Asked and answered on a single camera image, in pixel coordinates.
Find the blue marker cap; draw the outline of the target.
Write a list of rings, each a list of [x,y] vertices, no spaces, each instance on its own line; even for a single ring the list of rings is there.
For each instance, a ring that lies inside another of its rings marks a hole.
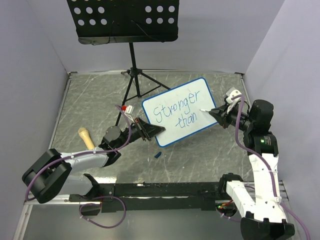
[[[162,152],[160,151],[154,157],[157,159],[157,158],[159,158],[161,156],[161,154],[162,154]]]

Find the blue framed whiteboard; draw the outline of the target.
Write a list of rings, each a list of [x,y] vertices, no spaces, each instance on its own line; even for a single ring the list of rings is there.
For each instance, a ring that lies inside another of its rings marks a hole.
[[[186,137],[217,124],[207,112],[216,108],[205,78],[200,77],[142,101],[148,122],[165,127],[155,139],[165,148]]]

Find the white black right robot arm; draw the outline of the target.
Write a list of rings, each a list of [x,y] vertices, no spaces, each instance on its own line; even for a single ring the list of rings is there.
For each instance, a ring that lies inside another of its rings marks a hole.
[[[240,230],[245,240],[287,240],[295,235],[282,206],[278,180],[279,150],[276,137],[270,131],[274,106],[266,100],[255,100],[249,113],[243,113],[245,100],[237,95],[208,113],[223,128],[235,127],[235,141],[247,152],[253,172],[252,198],[243,179],[236,174],[224,174],[218,193],[232,199],[241,215]]]

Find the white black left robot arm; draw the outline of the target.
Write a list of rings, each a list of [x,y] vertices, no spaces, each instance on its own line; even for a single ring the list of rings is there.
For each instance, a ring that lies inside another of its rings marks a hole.
[[[101,144],[91,150],[60,153],[54,148],[48,149],[21,179],[27,193],[33,194],[40,204],[66,194],[82,195],[87,201],[93,201],[99,195],[98,182],[88,173],[81,176],[75,176],[75,173],[108,167],[121,157],[119,150],[126,145],[138,139],[149,141],[164,131],[165,127],[137,117],[124,130],[118,126],[109,127]]]

